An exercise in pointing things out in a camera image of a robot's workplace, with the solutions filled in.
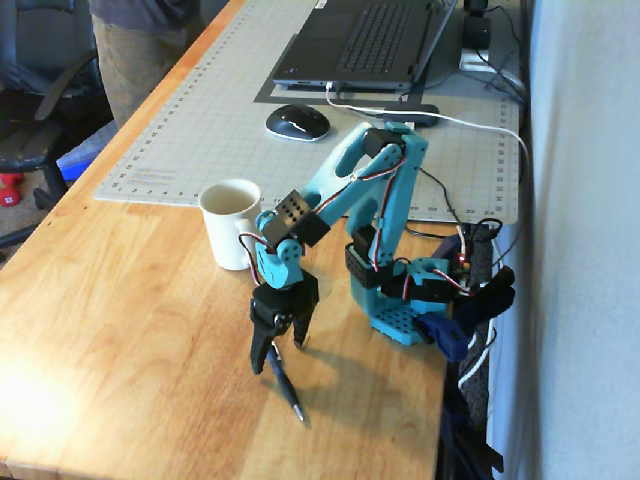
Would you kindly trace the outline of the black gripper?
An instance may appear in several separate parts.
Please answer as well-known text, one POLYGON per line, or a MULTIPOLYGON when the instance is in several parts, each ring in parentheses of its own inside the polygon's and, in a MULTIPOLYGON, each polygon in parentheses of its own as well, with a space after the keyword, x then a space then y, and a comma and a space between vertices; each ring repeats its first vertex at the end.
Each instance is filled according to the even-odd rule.
POLYGON ((250 309, 253 323, 250 363, 255 375, 262 373, 274 338, 283 335, 292 323, 294 345, 297 349, 303 348, 318 302, 318 280, 309 272, 303 272, 300 282, 284 289, 276 289, 264 283, 253 290, 250 309))

